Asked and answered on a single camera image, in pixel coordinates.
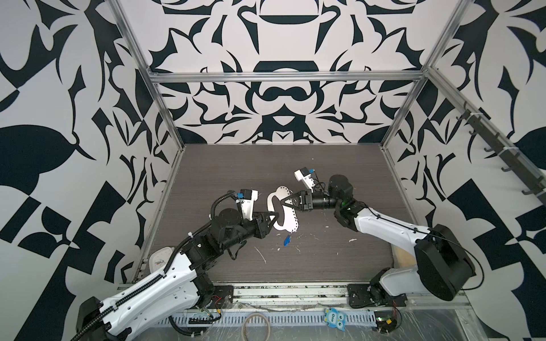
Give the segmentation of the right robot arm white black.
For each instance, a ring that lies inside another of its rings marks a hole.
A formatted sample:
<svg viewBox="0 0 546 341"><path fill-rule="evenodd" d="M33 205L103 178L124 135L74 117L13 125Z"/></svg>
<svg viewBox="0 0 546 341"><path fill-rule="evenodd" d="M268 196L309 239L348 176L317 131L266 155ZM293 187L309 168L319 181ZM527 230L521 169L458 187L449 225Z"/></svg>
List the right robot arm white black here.
<svg viewBox="0 0 546 341"><path fill-rule="evenodd" d="M452 301L466 282L483 274L479 260L464 248L446 226L424 227L384 215L353 196L347 177L333 175L324 186L312 175L297 173L305 190L286 190L279 198L286 217L296 212L333 210L336 221L354 232L368 234L398 247L415 258L409 267L384 269L360 297L363 305L385 305L407 294L431 294Z"/></svg>

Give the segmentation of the silver metal key holder plate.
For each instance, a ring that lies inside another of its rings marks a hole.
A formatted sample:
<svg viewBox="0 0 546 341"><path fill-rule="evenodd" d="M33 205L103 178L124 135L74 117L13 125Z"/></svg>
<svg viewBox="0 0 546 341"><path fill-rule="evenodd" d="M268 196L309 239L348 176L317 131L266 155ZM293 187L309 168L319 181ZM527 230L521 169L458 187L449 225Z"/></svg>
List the silver metal key holder plate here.
<svg viewBox="0 0 546 341"><path fill-rule="evenodd" d="M299 228L295 209L284 205L284 199L292 194L293 192L286 186L280 186L267 196L267 209L279 214L277 221L273 225L274 229L278 231L293 233Z"/></svg>

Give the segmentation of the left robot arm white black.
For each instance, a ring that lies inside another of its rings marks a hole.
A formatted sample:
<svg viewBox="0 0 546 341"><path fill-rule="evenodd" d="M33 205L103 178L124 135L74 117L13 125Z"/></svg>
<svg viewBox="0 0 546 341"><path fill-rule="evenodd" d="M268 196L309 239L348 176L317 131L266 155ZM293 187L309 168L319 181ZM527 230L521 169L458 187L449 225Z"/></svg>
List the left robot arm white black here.
<svg viewBox="0 0 546 341"><path fill-rule="evenodd" d="M216 288L207 275L219 257L250 238L265 238L279 215L224 209L186 237L160 269L124 291L81 304L74 340L133 340L156 323L190 308L207 307Z"/></svg>

